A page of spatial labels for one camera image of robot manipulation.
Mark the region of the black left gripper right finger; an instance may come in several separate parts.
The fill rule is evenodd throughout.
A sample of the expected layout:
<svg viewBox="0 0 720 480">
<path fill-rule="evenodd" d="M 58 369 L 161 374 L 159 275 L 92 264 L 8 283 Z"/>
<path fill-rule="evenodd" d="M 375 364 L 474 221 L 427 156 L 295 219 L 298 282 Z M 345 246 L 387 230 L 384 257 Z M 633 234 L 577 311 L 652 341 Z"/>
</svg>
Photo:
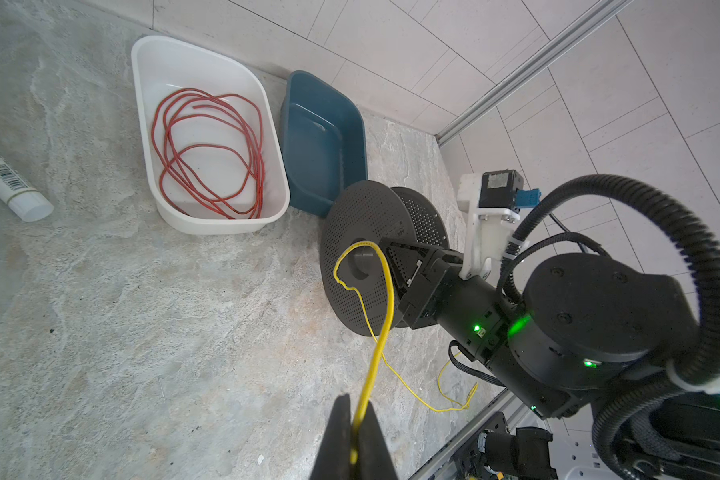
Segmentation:
<svg viewBox="0 0 720 480">
<path fill-rule="evenodd" d="M 375 410 L 368 407 L 357 440 L 357 478 L 397 480 L 398 476 L 380 428 Z"/>
</svg>

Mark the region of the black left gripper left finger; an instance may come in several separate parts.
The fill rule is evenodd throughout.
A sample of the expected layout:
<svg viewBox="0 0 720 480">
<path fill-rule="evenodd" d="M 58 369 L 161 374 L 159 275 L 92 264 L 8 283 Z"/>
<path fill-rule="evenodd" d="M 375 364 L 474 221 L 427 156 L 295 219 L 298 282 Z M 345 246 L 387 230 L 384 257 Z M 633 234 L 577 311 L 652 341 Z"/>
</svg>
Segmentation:
<svg viewBox="0 0 720 480">
<path fill-rule="evenodd" d="M 351 400 L 349 394 L 336 398 L 317 452 L 310 480 L 349 480 L 352 476 Z"/>
</svg>

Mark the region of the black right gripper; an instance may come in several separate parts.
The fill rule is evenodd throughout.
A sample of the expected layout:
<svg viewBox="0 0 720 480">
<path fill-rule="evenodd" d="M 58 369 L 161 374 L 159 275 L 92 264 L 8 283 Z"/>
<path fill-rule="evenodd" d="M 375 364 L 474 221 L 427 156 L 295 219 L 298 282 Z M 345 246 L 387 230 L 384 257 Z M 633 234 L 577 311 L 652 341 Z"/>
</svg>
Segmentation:
<svg viewBox="0 0 720 480">
<path fill-rule="evenodd" d="M 460 253 L 387 237 L 379 246 L 406 326 L 442 327 L 471 360 L 489 360 L 506 343 L 509 318 L 500 294 L 480 277 L 460 278 Z"/>
</svg>

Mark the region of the grey perforated cable spool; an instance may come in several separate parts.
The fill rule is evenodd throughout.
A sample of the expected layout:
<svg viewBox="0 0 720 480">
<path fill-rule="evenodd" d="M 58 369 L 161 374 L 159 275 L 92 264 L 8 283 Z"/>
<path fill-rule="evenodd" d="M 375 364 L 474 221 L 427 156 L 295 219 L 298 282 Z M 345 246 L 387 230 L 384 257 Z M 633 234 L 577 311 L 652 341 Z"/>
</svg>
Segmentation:
<svg viewBox="0 0 720 480">
<path fill-rule="evenodd" d="M 387 290 L 378 255 L 368 246 L 382 240 L 447 249 L 449 238 L 434 205 L 416 190 L 357 182 L 331 207 L 319 249 L 323 287 L 334 313 L 350 331 L 365 337 L 381 333 Z"/>
</svg>

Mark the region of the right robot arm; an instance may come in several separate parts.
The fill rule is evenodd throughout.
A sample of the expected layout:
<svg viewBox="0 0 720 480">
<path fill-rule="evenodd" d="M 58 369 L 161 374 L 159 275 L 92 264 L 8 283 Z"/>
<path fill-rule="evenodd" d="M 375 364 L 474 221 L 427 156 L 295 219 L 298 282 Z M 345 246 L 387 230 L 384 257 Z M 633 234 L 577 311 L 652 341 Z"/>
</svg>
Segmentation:
<svg viewBox="0 0 720 480">
<path fill-rule="evenodd" d="M 516 288 L 516 267 L 535 252 L 527 237 L 585 195 L 632 208 L 670 240 L 692 275 L 697 309 L 674 278 L 638 272 L 577 232 L 554 241 L 586 252 L 548 258 Z M 682 203 L 623 176 L 571 180 L 510 236 L 495 285 L 461 279 L 465 258 L 456 251 L 392 238 L 381 248 L 409 326 L 443 327 L 478 363 L 477 377 L 542 419 L 589 407 L 594 448 L 615 474 L 720 479 L 720 242 Z"/>
</svg>

